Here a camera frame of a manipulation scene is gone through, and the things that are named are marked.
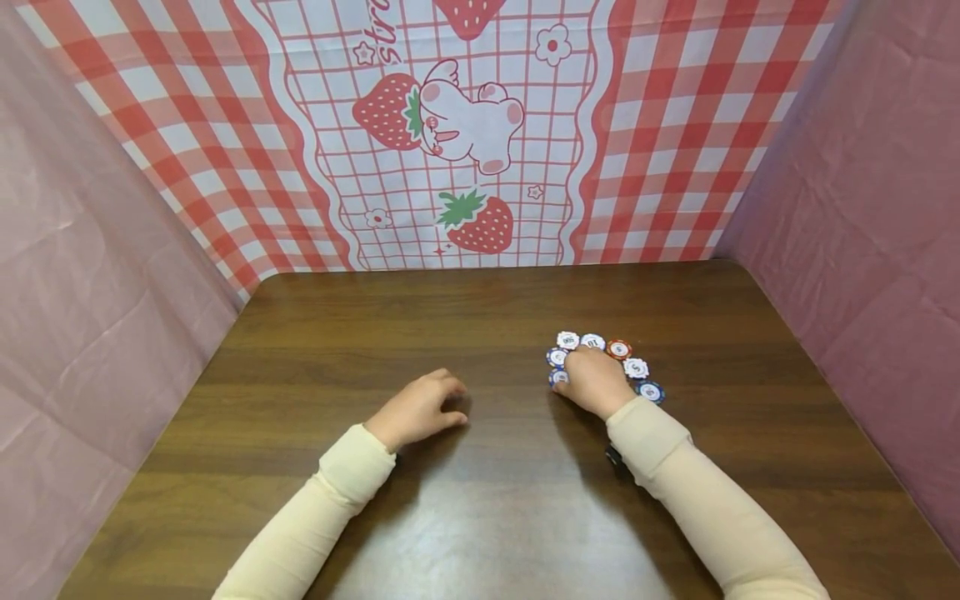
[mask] strawberry leaf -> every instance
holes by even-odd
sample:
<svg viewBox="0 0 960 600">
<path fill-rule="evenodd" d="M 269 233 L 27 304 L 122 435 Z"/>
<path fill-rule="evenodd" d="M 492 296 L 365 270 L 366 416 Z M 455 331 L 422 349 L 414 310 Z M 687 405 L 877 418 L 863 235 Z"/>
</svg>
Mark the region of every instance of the strawberry leaf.
<svg viewBox="0 0 960 600">
<path fill-rule="evenodd" d="M 487 206 L 487 196 L 481 194 L 479 190 L 460 196 L 442 192 L 439 197 L 446 201 L 446 210 L 441 213 L 437 223 L 448 229 L 458 228 L 464 222 L 472 221 L 476 214 Z"/>
<path fill-rule="evenodd" d="M 423 121 L 420 120 L 420 88 L 414 88 L 407 94 L 407 109 L 403 111 L 403 118 L 407 122 L 407 131 L 412 139 L 423 136 Z"/>
</svg>

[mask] beige sleeve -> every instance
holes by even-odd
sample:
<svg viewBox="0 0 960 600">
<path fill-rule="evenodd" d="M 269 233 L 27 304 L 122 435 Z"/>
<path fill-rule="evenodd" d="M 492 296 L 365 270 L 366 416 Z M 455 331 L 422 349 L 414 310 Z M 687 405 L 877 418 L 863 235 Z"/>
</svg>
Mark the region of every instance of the beige sleeve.
<svg viewBox="0 0 960 600">
<path fill-rule="evenodd" d="M 396 456 L 353 425 L 320 469 L 250 542 L 214 600 L 301 600 L 351 517 L 390 476 Z"/>
<path fill-rule="evenodd" d="M 659 406 L 638 397 L 607 429 L 636 483 L 677 520 L 726 598 L 829 598 L 777 523 Z"/>
</svg>

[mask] left hand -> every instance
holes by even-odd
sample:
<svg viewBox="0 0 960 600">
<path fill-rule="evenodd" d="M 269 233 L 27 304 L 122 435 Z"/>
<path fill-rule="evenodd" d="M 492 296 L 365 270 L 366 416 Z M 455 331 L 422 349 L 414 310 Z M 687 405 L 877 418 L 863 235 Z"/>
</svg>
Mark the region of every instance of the left hand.
<svg viewBox="0 0 960 600">
<path fill-rule="evenodd" d="M 387 451 L 419 442 L 449 427 L 467 424 L 467 415 L 442 412 L 450 396 L 465 394 L 467 387 L 446 369 L 439 369 L 407 384 L 364 423 Z"/>
</svg>

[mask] checkered fabric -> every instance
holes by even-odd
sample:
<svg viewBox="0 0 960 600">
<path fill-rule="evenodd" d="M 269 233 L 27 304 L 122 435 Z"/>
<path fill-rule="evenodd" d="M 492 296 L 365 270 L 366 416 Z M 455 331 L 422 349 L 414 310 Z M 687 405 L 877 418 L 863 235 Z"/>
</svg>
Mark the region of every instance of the checkered fabric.
<svg viewBox="0 0 960 600">
<path fill-rule="evenodd" d="M 247 298 L 290 271 L 708 257 L 840 0 L 16 4 Z"/>
</svg>

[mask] strawberry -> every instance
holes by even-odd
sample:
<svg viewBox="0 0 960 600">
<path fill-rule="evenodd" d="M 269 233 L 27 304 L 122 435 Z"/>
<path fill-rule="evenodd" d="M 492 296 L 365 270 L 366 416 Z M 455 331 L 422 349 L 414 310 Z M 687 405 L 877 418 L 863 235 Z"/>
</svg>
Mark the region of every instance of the strawberry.
<svg viewBox="0 0 960 600">
<path fill-rule="evenodd" d="M 506 0 L 433 0 L 463 41 L 480 37 Z"/>
<path fill-rule="evenodd" d="M 353 118 L 387 148 L 413 150 L 420 145 L 420 86 L 406 73 L 392 73 L 353 105 Z"/>
<path fill-rule="evenodd" d="M 477 190 L 454 196 L 443 192 L 446 210 L 437 223 L 446 226 L 450 241 L 473 252 L 499 254 L 514 241 L 514 213 L 507 203 Z"/>
</svg>

